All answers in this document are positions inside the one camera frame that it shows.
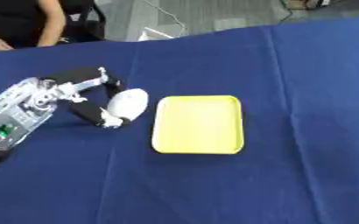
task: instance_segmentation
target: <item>yellow tray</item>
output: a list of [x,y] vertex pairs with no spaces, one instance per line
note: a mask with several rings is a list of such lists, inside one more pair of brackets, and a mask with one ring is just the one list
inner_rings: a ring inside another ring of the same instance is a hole
[[166,97],[152,146],[161,153],[235,154],[243,147],[241,103],[229,95]]

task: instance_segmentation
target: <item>chair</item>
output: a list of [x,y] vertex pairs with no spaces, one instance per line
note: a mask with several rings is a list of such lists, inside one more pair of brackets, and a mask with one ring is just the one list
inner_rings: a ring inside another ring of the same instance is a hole
[[[67,16],[64,38],[72,43],[104,40],[106,17],[94,0],[62,0],[62,8]],[[88,18],[94,12],[98,20]]]

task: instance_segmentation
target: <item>white robot link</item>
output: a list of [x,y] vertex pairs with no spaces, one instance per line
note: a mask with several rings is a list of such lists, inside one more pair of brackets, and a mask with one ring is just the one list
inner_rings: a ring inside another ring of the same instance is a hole
[[[111,99],[107,108],[81,96],[100,86]],[[144,113],[148,94],[142,89],[124,90],[122,82],[104,67],[81,67],[22,80],[0,94],[0,163],[53,115],[59,102],[66,102],[71,112],[98,127],[119,128]]]

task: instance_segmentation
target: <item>floor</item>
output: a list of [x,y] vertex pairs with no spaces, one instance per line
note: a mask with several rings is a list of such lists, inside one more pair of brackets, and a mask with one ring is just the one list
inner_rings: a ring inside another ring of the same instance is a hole
[[[149,0],[175,15],[186,27],[183,35],[255,25],[274,25],[289,15],[280,0]],[[108,19],[107,38],[137,41],[144,27],[173,37],[182,28],[144,0],[97,0]],[[335,0],[319,10],[295,10],[284,23],[359,16],[359,0]]]

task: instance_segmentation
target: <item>cable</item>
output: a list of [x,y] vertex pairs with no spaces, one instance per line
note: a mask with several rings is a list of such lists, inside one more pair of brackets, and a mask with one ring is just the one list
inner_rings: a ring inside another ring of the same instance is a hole
[[280,24],[283,24],[285,21],[287,21],[289,18],[291,18],[292,15],[294,15],[294,12],[292,11],[292,9],[287,7],[287,4],[285,3],[285,0],[280,0],[280,3],[282,4],[283,8],[285,8],[285,10],[289,12],[289,14],[286,17],[282,18],[279,21]]
[[160,8],[159,6],[155,5],[154,3],[152,3],[152,2],[150,2],[148,0],[143,0],[143,2],[145,2],[146,4],[149,4],[151,7],[153,7],[155,9],[165,13],[166,15],[172,17],[172,19],[175,21],[175,23],[181,27],[181,31],[179,32],[178,38],[180,38],[180,37],[182,37],[184,35],[185,30],[187,29],[187,26],[184,23],[182,23],[177,18],[177,16],[175,16],[174,14],[172,14],[172,13],[170,13],[170,12],[168,12],[168,11],[162,9],[162,8]]
[[[287,7],[287,3],[285,2],[285,0],[280,0],[280,3],[282,4],[283,8],[285,8],[285,10],[289,12],[289,14],[286,17],[284,17],[283,19],[281,19],[279,21],[279,23],[283,24],[285,21],[290,19],[292,17],[292,15],[294,15],[294,11],[316,11],[316,10],[324,9],[324,7],[309,8],[307,6],[308,2],[309,2],[309,0],[305,1],[305,3],[304,3],[305,9],[290,9],[289,7]],[[333,6],[333,5],[341,4],[341,3],[344,3],[344,2],[346,2],[346,0],[332,0],[331,3],[328,6]]]

